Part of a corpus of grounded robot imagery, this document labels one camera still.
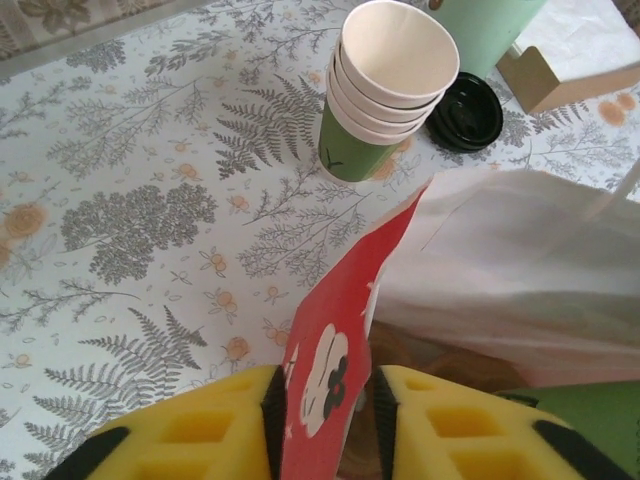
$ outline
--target white napkin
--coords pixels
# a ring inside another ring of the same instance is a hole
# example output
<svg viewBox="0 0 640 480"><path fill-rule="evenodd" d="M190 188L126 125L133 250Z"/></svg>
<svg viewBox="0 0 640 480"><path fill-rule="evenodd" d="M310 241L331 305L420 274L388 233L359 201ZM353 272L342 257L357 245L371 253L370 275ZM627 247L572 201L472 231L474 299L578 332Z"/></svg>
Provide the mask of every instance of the white napkin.
<svg viewBox="0 0 640 480"><path fill-rule="evenodd" d="M611 0L548 0L514 46L538 47L561 81L640 64L640 38Z"/></svg>

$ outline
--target stack of paper cups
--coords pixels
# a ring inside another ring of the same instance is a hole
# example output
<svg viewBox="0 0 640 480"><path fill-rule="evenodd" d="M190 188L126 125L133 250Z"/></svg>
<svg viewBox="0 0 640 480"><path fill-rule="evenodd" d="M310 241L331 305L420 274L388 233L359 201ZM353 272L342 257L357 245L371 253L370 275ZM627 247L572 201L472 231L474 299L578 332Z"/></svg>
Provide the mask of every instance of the stack of paper cups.
<svg viewBox="0 0 640 480"><path fill-rule="evenodd" d="M451 35L429 15L393 0L356 7L327 69L318 145L335 177L371 177L433 112L458 74Z"/></svg>

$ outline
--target table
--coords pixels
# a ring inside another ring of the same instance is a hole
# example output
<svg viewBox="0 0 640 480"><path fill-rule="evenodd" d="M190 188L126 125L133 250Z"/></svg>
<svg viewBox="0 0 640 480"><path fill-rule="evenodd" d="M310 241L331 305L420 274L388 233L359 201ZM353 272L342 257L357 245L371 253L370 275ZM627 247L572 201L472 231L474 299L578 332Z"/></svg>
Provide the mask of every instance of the table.
<svg viewBox="0 0 640 480"><path fill-rule="evenodd" d="M353 6L219 0L3 81L0 478L40 478L109 419L278 362L305 293L435 172L613 189L640 155L638 87L527 116L493 74L495 145L460 156L421 132L372 181L331 182L314 147Z"/></svg>

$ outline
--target black plastic lid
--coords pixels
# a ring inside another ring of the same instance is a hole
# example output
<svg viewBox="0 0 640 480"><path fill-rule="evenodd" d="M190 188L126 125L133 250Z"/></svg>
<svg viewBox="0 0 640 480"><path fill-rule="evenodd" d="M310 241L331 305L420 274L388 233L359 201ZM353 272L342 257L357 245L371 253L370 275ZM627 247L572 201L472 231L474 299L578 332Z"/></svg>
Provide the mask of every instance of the black plastic lid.
<svg viewBox="0 0 640 480"><path fill-rule="evenodd" d="M460 153L482 150L502 131L502 106L491 87L461 72L427 119L433 141Z"/></svg>

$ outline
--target cardboard box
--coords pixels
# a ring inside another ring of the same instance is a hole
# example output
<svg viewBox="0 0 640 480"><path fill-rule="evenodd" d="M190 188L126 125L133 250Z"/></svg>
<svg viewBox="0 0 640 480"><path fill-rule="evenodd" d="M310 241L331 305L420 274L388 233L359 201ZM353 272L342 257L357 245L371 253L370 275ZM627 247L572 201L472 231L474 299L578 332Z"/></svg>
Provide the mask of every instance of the cardboard box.
<svg viewBox="0 0 640 480"><path fill-rule="evenodd" d="M634 31L640 37L640 26ZM629 88L640 82L640 66L561 82L536 47L515 57L507 52L498 70L526 113L538 113Z"/></svg>

